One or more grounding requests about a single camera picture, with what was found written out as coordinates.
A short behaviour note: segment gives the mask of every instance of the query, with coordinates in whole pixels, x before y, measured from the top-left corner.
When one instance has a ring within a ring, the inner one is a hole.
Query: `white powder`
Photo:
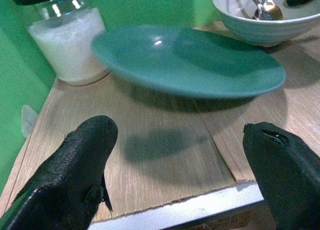
[[[59,79],[71,85],[85,85],[108,73],[91,50],[94,37],[105,30],[99,10],[93,8],[72,14],[68,23],[58,27],[50,27],[46,21],[36,22],[29,33]]]

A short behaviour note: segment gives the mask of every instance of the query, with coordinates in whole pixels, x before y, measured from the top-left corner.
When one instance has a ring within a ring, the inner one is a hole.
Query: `wood grain surface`
[[[232,37],[220,23],[203,29]],[[284,66],[287,80],[249,99],[177,97],[112,74],[82,87],[56,80],[0,198],[0,214],[66,134],[100,114],[116,122],[119,137],[105,170],[114,212],[101,204],[95,221],[254,180],[242,147],[246,123],[271,122],[320,156],[320,27],[264,50]]]

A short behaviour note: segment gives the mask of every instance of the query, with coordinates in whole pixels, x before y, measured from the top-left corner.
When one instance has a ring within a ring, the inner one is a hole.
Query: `spoon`
[[[263,21],[272,21],[275,20],[272,15],[269,14],[268,11],[264,9],[264,6],[261,4],[259,0],[252,0],[256,7],[257,7],[257,18],[254,17],[256,20],[263,20]]]
[[[267,11],[271,15],[271,17],[274,20],[282,20],[283,19],[283,15],[282,15],[280,8],[274,3],[273,0],[266,0],[263,4],[263,8],[265,11]],[[262,20],[259,17],[258,10],[255,11],[254,18],[256,20]]]

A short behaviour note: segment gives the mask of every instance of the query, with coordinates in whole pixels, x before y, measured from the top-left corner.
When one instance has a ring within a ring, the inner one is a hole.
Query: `white bowl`
[[[289,8],[285,0],[273,0],[282,10],[281,21],[257,21],[257,7],[251,0],[213,0],[224,25],[245,41],[258,46],[275,46],[297,37],[320,23],[320,0]]]

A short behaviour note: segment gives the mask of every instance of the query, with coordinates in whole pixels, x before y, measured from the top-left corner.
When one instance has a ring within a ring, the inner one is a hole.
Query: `green plate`
[[[116,28],[97,37],[92,49],[129,81],[189,97],[251,97],[280,87],[286,79],[283,67],[264,51],[183,27]]]

